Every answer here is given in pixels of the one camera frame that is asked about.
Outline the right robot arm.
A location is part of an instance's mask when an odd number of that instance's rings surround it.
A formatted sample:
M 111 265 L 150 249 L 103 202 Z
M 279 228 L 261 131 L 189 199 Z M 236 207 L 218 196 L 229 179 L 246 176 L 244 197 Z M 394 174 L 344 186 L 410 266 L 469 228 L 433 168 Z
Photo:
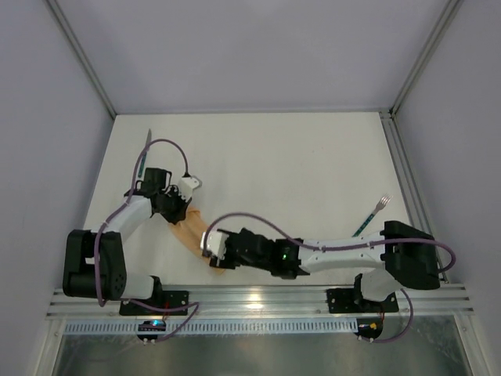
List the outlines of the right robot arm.
M 246 266 L 284 280 L 331 269 L 357 269 L 350 290 L 353 305 L 364 309 L 403 288 L 429 291 L 440 287 L 435 239 L 399 221 L 365 237 L 346 240 L 271 240 L 242 229 L 205 232 L 200 248 L 217 269 Z

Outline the orange cloth napkin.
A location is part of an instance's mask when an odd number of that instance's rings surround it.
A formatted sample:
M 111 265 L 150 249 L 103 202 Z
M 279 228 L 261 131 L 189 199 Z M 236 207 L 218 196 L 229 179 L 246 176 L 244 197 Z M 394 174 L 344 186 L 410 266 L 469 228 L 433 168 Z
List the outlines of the orange cloth napkin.
M 203 262 L 216 275 L 222 275 L 225 270 L 210 266 L 210 260 L 202 255 L 200 242 L 202 236 L 208 228 L 208 224 L 202 219 L 200 210 L 189 206 L 186 210 L 184 220 L 176 224 L 168 223 L 170 231 L 174 234 L 177 240 L 188 249 L 199 261 Z

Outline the knife with green handle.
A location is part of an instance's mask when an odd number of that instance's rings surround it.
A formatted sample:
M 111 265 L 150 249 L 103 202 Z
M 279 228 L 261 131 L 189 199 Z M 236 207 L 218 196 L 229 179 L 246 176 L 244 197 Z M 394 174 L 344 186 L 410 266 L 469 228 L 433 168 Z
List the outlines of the knife with green handle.
M 137 170 L 137 174 L 136 174 L 136 177 L 137 179 L 141 179 L 142 178 L 142 175 L 143 175 L 143 172 L 144 172 L 144 168 L 145 168 L 145 163 L 146 163 L 146 157 L 147 157 L 147 153 L 148 153 L 148 150 L 149 150 L 149 144 L 151 143 L 152 141 L 152 131 L 151 129 L 148 130 L 147 132 L 147 136 L 146 136 L 146 143 L 145 143 L 145 146 L 144 146 L 144 153 L 142 154 L 140 160 L 139 160 L 139 166 L 138 166 L 138 170 Z

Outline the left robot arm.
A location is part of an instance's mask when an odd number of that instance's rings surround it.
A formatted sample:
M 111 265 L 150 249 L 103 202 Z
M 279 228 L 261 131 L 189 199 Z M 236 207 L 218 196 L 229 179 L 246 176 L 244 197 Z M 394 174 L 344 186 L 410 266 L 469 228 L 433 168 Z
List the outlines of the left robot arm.
M 177 224 L 186 218 L 193 191 L 201 181 L 185 173 L 176 184 L 172 173 L 147 168 L 124 194 L 124 201 L 93 230 L 72 230 L 67 236 L 63 293 L 69 297 L 137 302 L 160 312 L 167 307 L 160 278 L 128 271 L 124 243 L 148 219 L 162 216 Z

